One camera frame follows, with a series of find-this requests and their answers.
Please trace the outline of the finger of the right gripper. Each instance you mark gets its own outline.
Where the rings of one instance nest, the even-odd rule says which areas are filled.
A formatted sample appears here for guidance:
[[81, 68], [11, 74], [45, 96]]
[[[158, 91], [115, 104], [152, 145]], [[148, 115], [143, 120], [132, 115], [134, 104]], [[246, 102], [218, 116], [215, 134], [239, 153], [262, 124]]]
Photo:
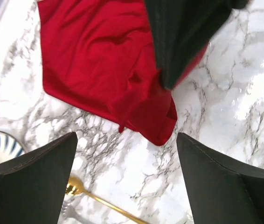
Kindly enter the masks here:
[[161, 84], [172, 90], [199, 62], [211, 37], [246, 0], [146, 0]]

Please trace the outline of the red cloth napkin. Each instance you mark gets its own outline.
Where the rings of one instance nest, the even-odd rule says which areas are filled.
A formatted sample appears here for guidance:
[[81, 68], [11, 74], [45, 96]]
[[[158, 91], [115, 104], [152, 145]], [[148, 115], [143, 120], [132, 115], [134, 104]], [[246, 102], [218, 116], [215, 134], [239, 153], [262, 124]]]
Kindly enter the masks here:
[[144, 1], [42, 0], [38, 9], [45, 92], [164, 145], [177, 112]]

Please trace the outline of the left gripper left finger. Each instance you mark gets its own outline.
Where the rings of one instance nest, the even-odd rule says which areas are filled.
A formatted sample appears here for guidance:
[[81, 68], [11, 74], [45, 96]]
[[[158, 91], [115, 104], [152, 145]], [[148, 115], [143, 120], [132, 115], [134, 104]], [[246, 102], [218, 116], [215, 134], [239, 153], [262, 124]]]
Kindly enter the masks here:
[[56, 224], [77, 147], [70, 132], [0, 164], [0, 224]]

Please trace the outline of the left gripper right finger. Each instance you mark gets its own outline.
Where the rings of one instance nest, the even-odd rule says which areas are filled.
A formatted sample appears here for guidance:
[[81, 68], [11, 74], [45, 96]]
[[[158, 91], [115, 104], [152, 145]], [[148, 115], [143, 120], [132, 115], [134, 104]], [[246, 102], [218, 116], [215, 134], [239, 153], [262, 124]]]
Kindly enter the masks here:
[[264, 224], [264, 169], [185, 133], [176, 143], [194, 223]]

